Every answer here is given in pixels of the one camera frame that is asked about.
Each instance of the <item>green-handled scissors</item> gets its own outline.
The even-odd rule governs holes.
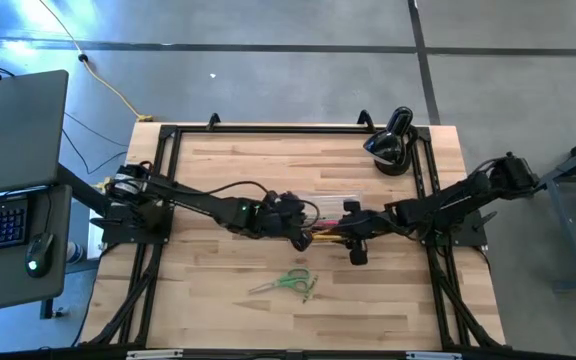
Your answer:
[[[308,284],[309,281],[310,270],[305,268],[296,268],[288,271],[285,275],[273,282],[269,282],[254,289],[248,290],[248,293],[255,294],[278,287],[287,287],[298,293],[305,294],[308,292],[308,290],[310,290],[310,285]]]

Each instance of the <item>black mouse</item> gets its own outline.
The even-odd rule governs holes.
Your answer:
[[[30,277],[40,278],[50,270],[53,238],[53,234],[41,233],[30,239],[26,248],[26,272]]]

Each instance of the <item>desk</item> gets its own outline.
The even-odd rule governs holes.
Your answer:
[[[135,125],[127,161],[152,161],[161,124]],[[465,177],[455,127],[431,127],[442,187]],[[359,192],[364,208],[416,197],[412,169],[381,174],[362,149],[368,135],[184,134],[176,180],[199,190],[239,180],[297,194]],[[170,149],[164,155],[168,159]],[[422,166],[425,159],[421,151]],[[168,164],[164,161],[162,172]],[[255,187],[220,196],[261,198]],[[356,267],[348,250],[313,244],[304,253],[288,241],[233,235],[203,215],[175,210],[148,335],[149,348],[439,349],[428,262],[417,243],[391,234],[368,241],[369,263]],[[126,296],[134,245],[120,245],[100,264],[82,333],[97,335]],[[455,249],[462,296],[477,320],[503,342],[486,263],[473,249]],[[287,289],[248,295],[294,264],[319,275],[313,299]],[[457,338],[448,306],[451,333]],[[141,313],[138,303],[136,314]],[[136,323],[140,316],[135,316]],[[132,326],[133,335],[138,326]]]
[[[47,190],[28,192],[26,196],[28,240],[23,245],[0,249],[0,308],[52,299],[59,296],[64,288],[72,189],[67,185],[58,185]],[[48,232],[55,236],[52,266],[45,276],[31,278],[24,267],[28,241],[34,235],[45,231],[48,216],[50,217]]]

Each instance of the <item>concrete floor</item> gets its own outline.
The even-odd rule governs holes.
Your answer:
[[[385,122],[394,108],[406,105],[415,112],[416,124],[456,125],[469,168],[512,150],[545,173],[576,145],[576,56],[562,56],[576,49],[576,0],[418,0],[426,46],[460,48],[461,54],[489,49],[477,56],[428,55],[426,79],[438,116],[427,110],[425,99],[432,101],[432,96],[422,85],[418,56],[411,50],[418,43],[406,0],[48,3],[75,37],[105,47],[86,51],[92,63],[139,111],[160,121],[207,121],[218,112],[224,121],[352,123],[365,108]],[[134,116],[85,72],[76,52],[64,50],[65,42],[37,48],[42,43],[30,39],[66,37],[38,1],[0,0],[0,66],[17,74],[66,69],[68,111],[127,143]],[[116,43],[149,45],[120,50],[125,44]],[[183,46],[174,44],[390,50],[202,52],[178,51]],[[533,56],[500,56],[494,48],[525,49]],[[544,56],[530,49],[553,51]],[[123,150],[68,119],[65,124],[91,167]],[[67,143],[61,150],[62,164],[91,183],[113,174],[123,161],[87,175]],[[485,210],[499,211],[486,230],[508,344],[576,355],[576,291],[551,290],[553,281],[574,275],[572,255],[548,198],[539,194],[532,200],[497,201]],[[0,334],[17,334],[0,336],[0,351],[69,346],[93,279],[94,270],[68,275],[58,303],[73,309],[70,317],[39,321],[38,304],[0,310]]]

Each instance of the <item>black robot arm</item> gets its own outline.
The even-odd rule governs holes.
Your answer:
[[[115,181],[106,186],[106,193],[113,202],[132,207],[132,217],[127,219],[131,226],[150,227],[158,221],[157,208],[176,205],[210,216],[232,233],[253,239],[284,237],[295,249],[306,250],[312,235],[304,230],[304,202],[290,192],[277,195],[258,186],[266,192],[263,200],[219,198],[212,195],[214,191],[201,192],[162,175],[150,174],[142,165],[126,165],[119,168]]]
[[[344,204],[344,215],[331,233],[348,239],[346,246],[355,265],[368,262],[365,240],[387,233],[410,237],[419,230],[450,232],[466,215],[496,199],[512,200],[531,195],[537,176],[526,161],[508,153],[478,166],[468,177],[423,199],[406,199],[384,205],[385,210],[361,210],[358,202]]]

